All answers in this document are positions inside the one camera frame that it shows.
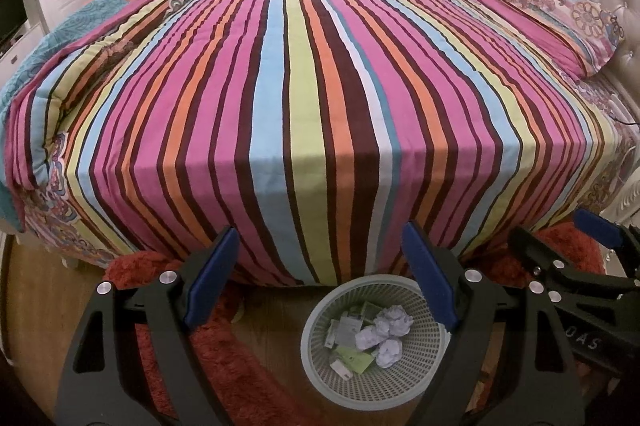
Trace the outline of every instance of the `striped blanket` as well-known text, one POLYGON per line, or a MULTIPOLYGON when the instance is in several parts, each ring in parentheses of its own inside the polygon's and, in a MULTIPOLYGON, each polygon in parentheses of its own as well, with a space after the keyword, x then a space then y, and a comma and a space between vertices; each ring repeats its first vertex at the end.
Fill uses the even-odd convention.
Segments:
POLYGON ((335 285, 404 272, 410 218, 457 254, 562 218, 622 141, 475 0, 139 0, 20 92, 5 152, 27 227, 97 265, 232 224, 240 281, 335 285))

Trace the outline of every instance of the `television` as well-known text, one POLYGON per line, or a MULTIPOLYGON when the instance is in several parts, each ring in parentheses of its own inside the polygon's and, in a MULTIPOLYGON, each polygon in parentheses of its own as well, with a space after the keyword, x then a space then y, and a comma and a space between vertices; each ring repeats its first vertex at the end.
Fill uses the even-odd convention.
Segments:
POLYGON ((0 48, 4 48, 27 20, 22 0, 0 0, 0 48))

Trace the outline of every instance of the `red fluffy rug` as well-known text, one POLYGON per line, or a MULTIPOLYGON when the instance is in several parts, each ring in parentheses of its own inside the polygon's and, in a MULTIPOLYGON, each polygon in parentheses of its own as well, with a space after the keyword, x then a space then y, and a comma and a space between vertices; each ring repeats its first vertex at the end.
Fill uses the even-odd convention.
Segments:
MULTIPOLYGON (((111 263, 104 279, 119 289, 148 284, 167 269, 179 269, 179 261, 169 261, 155 252, 123 256, 111 263)), ((191 344, 236 426, 320 426, 312 411, 301 409, 258 359, 236 340, 230 320, 241 301, 240 287, 232 282, 225 290, 203 327, 191 334, 191 344)), ((137 326, 140 356, 156 408, 176 417, 162 382, 146 326, 137 326)))
MULTIPOLYGON (((538 236, 578 269, 604 273, 597 244, 577 231, 572 223, 546 229, 538 236)), ((529 276, 506 247, 472 259, 467 266, 480 269, 503 285, 524 286, 529 281, 529 276)), ((123 256, 111 263, 104 278, 114 282, 119 289, 127 289, 148 284, 166 269, 178 268, 179 261, 167 260, 155 252, 142 252, 123 256)), ((297 406, 252 352, 236 340, 229 321, 235 315, 240 300, 240 287, 229 282, 209 322, 191 335, 191 343, 207 378, 231 419, 236 426, 321 425, 322 421, 311 410, 297 406)), ((175 416, 160 377, 148 329, 138 326, 137 333, 146 379, 156 408, 175 416)))

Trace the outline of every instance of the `blue pad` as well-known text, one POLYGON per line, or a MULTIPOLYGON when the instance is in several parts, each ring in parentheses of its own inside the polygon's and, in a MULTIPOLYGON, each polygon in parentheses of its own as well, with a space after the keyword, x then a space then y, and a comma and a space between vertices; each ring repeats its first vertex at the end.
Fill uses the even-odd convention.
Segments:
POLYGON ((591 236, 607 249, 617 249, 623 243, 622 233, 615 223, 586 209, 576 209, 574 225, 576 229, 591 236))
POLYGON ((209 320, 211 311, 231 276, 238 260, 240 247, 238 231, 228 229, 216 240, 213 247, 213 253, 210 254, 207 263, 201 268, 186 295, 184 324, 190 330, 204 325, 209 320))
MULTIPOLYGON (((427 301, 433 319, 442 323, 449 332, 456 328, 460 319, 456 314, 455 294, 447 277, 438 265, 415 224, 409 222, 402 229, 402 252, 414 273, 415 280, 427 301)), ((452 253, 454 262, 458 262, 452 253)))

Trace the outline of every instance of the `metal bolt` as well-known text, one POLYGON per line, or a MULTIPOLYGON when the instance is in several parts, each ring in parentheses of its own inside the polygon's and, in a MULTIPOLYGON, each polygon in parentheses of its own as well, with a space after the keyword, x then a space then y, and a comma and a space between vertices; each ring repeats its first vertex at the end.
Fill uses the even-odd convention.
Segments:
POLYGON ((529 289, 531 289, 531 292, 533 292, 533 294, 542 294, 545 291, 543 284, 539 281, 532 281, 529 284, 529 289))
POLYGON ((96 289, 98 294, 108 294, 111 291, 111 288, 113 287, 113 285, 111 285, 108 281, 103 281, 102 283, 100 283, 100 285, 98 285, 98 288, 96 289))
POLYGON ((160 275, 160 282, 169 285, 178 279, 178 275, 174 271, 164 271, 160 275))
POLYGON ((465 272, 465 278, 469 280, 471 283, 478 283, 482 280, 482 274, 474 269, 469 269, 465 272))

